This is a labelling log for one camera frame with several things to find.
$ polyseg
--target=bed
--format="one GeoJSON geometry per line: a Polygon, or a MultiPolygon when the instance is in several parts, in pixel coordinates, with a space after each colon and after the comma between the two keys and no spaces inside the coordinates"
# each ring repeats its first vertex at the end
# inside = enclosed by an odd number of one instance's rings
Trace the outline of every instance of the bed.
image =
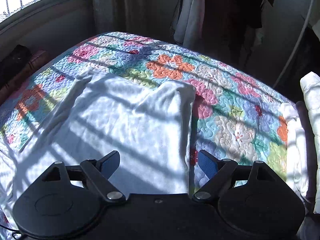
{"type": "MultiPolygon", "coordinates": [[[[28,78],[0,106],[0,163],[10,162],[87,66],[156,90],[179,80],[196,88],[190,142],[190,192],[208,178],[197,164],[204,149],[242,165],[266,162],[283,180],[287,170],[287,126],[280,112],[287,98],[251,76],[210,57],[151,38],[105,33],[72,47],[28,78]]],[[[12,185],[1,171],[1,202],[12,185]]]]}

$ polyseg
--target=white pipe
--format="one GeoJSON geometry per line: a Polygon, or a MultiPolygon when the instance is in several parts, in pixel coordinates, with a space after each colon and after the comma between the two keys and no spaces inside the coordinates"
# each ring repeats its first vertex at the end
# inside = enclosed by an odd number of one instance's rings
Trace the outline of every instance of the white pipe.
{"type": "Polygon", "coordinates": [[[299,45],[300,45],[301,39],[302,39],[302,37],[303,37],[303,34],[304,34],[304,32],[305,32],[305,30],[306,30],[306,28],[307,28],[307,26],[308,26],[308,23],[309,23],[309,19],[310,19],[310,15],[311,15],[311,10],[312,10],[312,6],[313,6],[313,2],[314,2],[314,0],[311,0],[310,6],[309,6],[309,10],[308,10],[308,14],[307,14],[306,20],[304,21],[304,25],[303,25],[303,27],[302,27],[302,30],[301,30],[301,33],[300,33],[299,38],[298,38],[298,40],[297,40],[297,43],[296,43],[296,45],[294,46],[293,51],[292,51],[292,53],[291,53],[291,55],[290,55],[287,63],[285,64],[283,70],[281,71],[280,75],[278,76],[278,79],[276,80],[276,82],[275,82],[275,84],[273,85],[272,88],[275,88],[275,87],[278,85],[280,79],[282,78],[282,76],[283,76],[283,74],[285,73],[285,71],[287,70],[290,62],[292,61],[293,56],[294,56],[294,55],[296,54],[296,52],[297,52],[297,49],[298,49],[298,47],[299,47],[299,45]]]}

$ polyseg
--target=white cloth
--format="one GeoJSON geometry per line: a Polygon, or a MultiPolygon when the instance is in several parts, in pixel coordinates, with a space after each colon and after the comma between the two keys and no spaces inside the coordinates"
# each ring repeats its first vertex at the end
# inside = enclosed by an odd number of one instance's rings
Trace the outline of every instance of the white cloth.
{"type": "Polygon", "coordinates": [[[299,114],[289,103],[282,103],[280,111],[287,123],[287,185],[306,200],[309,178],[307,169],[306,136],[299,114]]]}
{"type": "Polygon", "coordinates": [[[300,80],[304,102],[308,109],[308,115],[313,133],[317,152],[317,193],[314,212],[320,213],[320,77],[313,72],[305,75],[300,80]]]}
{"type": "Polygon", "coordinates": [[[120,167],[109,181],[126,196],[188,193],[195,93],[185,82],[150,90],[85,69],[17,160],[12,192],[6,192],[11,198],[1,205],[9,222],[17,198],[53,162],[79,165],[113,150],[120,153],[120,167]]]}
{"type": "Polygon", "coordinates": [[[204,0],[183,0],[174,40],[184,48],[193,49],[201,38],[204,20],[204,0]]]}

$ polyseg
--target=window sill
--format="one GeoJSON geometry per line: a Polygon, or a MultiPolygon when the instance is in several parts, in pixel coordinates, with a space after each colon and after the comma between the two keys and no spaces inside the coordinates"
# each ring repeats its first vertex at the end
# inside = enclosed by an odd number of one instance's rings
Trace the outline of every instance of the window sill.
{"type": "Polygon", "coordinates": [[[20,22],[26,20],[27,18],[46,10],[52,6],[60,3],[64,3],[69,0],[40,0],[34,4],[27,6],[26,8],[16,12],[4,21],[0,23],[0,35],[12,28],[13,26],[19,24],[20,22]]]}

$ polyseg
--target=metal screw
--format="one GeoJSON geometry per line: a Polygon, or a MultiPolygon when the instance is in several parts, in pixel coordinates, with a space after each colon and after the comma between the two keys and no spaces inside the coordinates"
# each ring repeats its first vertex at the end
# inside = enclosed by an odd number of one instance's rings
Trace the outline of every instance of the metal screw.
{"type": "Polygon", "coordinates": [[[197,192],[197,193],[195,194],[195,197],[196,197],[197,199],[204,200],[204,199],[210,198],[211,195],[210,195],[210,193],[208,193],[208,192],[201,191],[201,192],[197,192]]]}
{"type": "Polygon", "coordinates": [[[119,191],[112,191],[107,194],[107,198],[110,200],[117,200],[122,198],[123,194],[119,191]]]}

